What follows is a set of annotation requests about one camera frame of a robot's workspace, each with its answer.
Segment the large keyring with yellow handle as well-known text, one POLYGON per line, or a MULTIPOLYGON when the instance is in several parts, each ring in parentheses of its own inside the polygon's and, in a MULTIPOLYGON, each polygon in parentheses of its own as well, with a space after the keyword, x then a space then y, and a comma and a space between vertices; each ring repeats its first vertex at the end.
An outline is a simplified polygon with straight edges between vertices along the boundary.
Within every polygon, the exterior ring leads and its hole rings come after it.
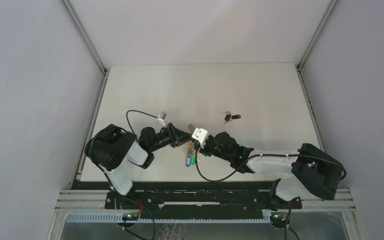
MULTIPOLYGON (((193 124, 189 124, 187 127, 188 127, 188 133, 192 135, 195 131, 195 126, 193 124)), ((186 156, 195 155, 195 144, 193 140, 194 139, 192 138, 187 142, 186 156)))

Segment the green key tag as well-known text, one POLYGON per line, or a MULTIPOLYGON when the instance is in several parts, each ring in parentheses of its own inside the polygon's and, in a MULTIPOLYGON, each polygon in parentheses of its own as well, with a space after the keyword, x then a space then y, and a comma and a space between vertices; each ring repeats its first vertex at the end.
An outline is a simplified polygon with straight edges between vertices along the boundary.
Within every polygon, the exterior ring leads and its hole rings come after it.
POLYGON ((196 157, 194 157, 194 156, 192 156, 191 157, 191 164, 192 165, 195 165, 197 162, 199 162, 200 160, 199 159, 197 159, 196 157))

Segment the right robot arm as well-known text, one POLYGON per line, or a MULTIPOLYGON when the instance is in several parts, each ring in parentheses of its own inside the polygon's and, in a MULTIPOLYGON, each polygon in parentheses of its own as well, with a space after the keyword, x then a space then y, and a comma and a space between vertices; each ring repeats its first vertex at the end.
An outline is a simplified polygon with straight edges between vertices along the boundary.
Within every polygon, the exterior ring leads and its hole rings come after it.
POLYGON ((339 183, 347 176, 342 163, 310 143, 293 151, 267 152, 240 145, 227 132, 212 136, 200 128, 191 138, 196 153, 227 161, 234 173, 285 174, 287 177, 277 179, 269 194, 269 203, 275 208, 302 195, 333 200, 339 183))

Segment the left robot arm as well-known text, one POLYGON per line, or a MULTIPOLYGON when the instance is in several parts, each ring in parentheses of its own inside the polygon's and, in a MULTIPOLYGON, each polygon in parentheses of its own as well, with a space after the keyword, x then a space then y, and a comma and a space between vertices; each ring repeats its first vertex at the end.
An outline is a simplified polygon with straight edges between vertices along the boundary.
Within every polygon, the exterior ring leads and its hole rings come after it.
POLYGON ((129 209, 135 205, 137 196, 130 191, 133 182, 123 162, 128 161, 147 169, 155 159, 155 151, 166 146, 176 148, 191 139, 191 133, 176 128, 172 123, 162 127, 159 132, 153 127, 145 127, 139 135, 109 124, 87 142, 84 154, 103 172, 110 189, 118 193, 118 204, 129 209))

